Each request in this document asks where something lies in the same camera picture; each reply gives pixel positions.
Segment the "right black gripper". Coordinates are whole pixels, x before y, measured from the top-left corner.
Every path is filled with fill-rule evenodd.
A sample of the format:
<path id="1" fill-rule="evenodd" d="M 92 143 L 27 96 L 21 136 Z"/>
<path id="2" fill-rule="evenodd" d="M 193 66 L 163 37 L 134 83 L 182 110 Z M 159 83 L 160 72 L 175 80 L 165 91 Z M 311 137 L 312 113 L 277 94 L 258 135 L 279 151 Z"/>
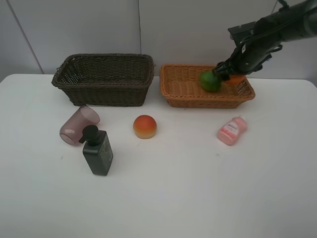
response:
<path id="1" fill-rule="evenodd" d="M 280 42 L 257 39 L 240 44 L 226 61 L 214 68 L 214 76 L 222 81 L 231 75 L 248 75 L 263 68 L 262 64 L 271 59 L 272 53 L 282 50 Z"/>

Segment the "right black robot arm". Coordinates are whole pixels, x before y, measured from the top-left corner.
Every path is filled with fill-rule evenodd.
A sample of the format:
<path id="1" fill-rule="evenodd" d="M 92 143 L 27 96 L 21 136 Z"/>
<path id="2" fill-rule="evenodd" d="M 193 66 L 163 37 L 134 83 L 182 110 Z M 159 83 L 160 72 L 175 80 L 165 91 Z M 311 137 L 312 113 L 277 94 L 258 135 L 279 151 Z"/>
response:
<path id="1" fill-rule="evenodd" d="M 258 21 L 228 29 L 236 48 L 231 56 L 212 70 L 222 81 L 232 75 L 249 75 L 262 70 L 272 53 L 282 50 L 283 42 L 317 35 L 317 2 L 306 0 L 293 6 L 280 1 L 282 8 Z"/>

